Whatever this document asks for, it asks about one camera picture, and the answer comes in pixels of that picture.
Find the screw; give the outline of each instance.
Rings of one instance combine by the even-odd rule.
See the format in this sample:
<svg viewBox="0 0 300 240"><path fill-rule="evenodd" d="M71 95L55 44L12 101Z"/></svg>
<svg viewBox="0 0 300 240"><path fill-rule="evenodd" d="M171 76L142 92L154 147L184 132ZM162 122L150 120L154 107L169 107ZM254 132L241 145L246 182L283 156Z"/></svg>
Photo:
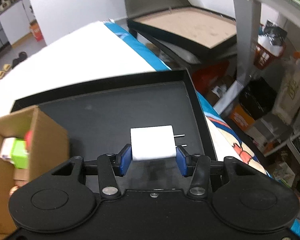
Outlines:
<svg viewBox="0 0 300 240"><path fill-rule="evenodd" d="M206 193L206 190L203 187L193 187L190 189L192 195L200 196Z"/></svg>
<svg viewBox="0 0 300 240"><path fill-rule="evenodd" d="M150 197L156 198L156 197L159 197L159 194L158 193L150 193Z"/></svg>
<svg viewBox="0 0 300 240"><path fill-rule="evenodd" d="M106 195L114 195L118 192L118 189L116 187L104 187L102 192Z"/></svg>

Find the black frame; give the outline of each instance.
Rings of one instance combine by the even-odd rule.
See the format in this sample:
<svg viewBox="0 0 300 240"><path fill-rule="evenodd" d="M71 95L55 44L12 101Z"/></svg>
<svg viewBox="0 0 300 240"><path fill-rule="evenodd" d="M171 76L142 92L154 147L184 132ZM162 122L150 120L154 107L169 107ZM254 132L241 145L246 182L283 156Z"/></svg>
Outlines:
<svg viewBox="0 0 300 240"><path fill-rule="evenodd" d="M180 6L180 7L174 7L174 8L166 8L163 10L159 10L159 11L154 11L154 12L150 12L150 13L146 13L146 14L142 14L139 15L137 17L133 17L133 18L128 18L127 19L127 25L129 28L130 33L135 36L136 33L145 33L145 34L149 34L150 36L156 38L156 39L160 39L162 41L166 41L172 44L175 44L183 49L188 50L189 52L192 52L193 54L197 55L198 57L205 57L207 56L207 54L213 53L213 54L219 54L221 53L224 49L228 48L229 46L234 45L237 42L237 35L234 35L232 37L230 37L229 39L227 39L226 41L218 44L217 46L209 49L206 46L203 46L201 44L198 44L195 41L191 41L187 38L184 38L182 36L176 35L174 33L162 30L162 29L158 29L156 27L152 27L146 24L142 24L139 22L136 22L135 19L140 18L140 17L144 17L150 14L154 14L154 13L160 13L160 12L164 12L164 11L168 11L169 9L180 9L180 8L196 8L196 9L200 9L206 12L210 12L216 15L219 15L221 17L230 19L235 21L234 18L212 11L212 10L208 10L205 8L201 8L201 7L197 7L197 6Z"/></svg>
<svg viewBox="0 0 300 240"><path fill-rule="evenodd" d="M31 105L42 104L45 102L72 96L78 96L104 90L123 89L126 87L175 81L182 81L185 84L186 91L188 93L194 113L194 118L196 120L204 154L209 156L211 160L217 160L208 125L201 109L201 105L199 103L194 85L188 71L184 69L116 76L60 87L16 100L11 112L23 109Z"/></svg>

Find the cardboard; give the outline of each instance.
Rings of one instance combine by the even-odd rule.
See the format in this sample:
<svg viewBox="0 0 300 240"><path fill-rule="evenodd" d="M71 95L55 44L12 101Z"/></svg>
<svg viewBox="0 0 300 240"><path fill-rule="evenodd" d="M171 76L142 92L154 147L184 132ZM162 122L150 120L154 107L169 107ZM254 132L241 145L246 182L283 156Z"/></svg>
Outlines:
<svg viewBox="0 0 300 240"><path fill-rule="evenodd" d="M14 169L13 179L29 181L29 169Z"/></svg>
<svg viewBox="0 0 300 240"><path fill-rule="evenodd" d="M0 149L4 138L23 138L28 130L33 131L28 170L31 181L68 159L69 141L64 128L41 112L38 106L30 106L0 117ZM0 159L0 237L16 229L8 210L9 192L15 185L14 175L13 164Z"/></svg>
<svg viewBox="0 0 300 240"><path fill-rule="evenodd" d="M209 102L210 105L214 106L229 89L233 82L234 79L231 76L223 76L211 85L204 98Z"/></svg>
<svg viewBox="0 0 300 240"><path fill-rule="evenodd" d="M255 122L255 120L245 112L240 104L237 104L237 106L232 110L230 118L241 128L242 131L247 130Z"/></svg>

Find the green package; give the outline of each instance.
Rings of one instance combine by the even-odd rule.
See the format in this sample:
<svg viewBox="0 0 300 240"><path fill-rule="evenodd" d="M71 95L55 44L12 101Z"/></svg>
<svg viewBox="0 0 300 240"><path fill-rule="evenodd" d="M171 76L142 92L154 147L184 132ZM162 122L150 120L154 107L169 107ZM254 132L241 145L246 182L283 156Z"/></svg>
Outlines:
<svg viewBox="0 0 300 240"><path fill-rule="evenodd" d="M18 169L28 168L28 153L26 151L26 141L16 139L12 148L11 159Z"/></svg>

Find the wooden board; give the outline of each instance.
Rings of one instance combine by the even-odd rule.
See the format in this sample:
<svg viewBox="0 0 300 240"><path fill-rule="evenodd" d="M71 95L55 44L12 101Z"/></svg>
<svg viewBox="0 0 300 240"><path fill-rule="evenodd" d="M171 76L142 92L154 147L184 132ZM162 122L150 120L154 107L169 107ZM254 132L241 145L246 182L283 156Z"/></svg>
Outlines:
<svg viewBox="0 0 300 240"><path fill-rule="evenodd" d="M209 49L236 35L235 21L197 8L180 8L135 19L189 40Z"/></svg>

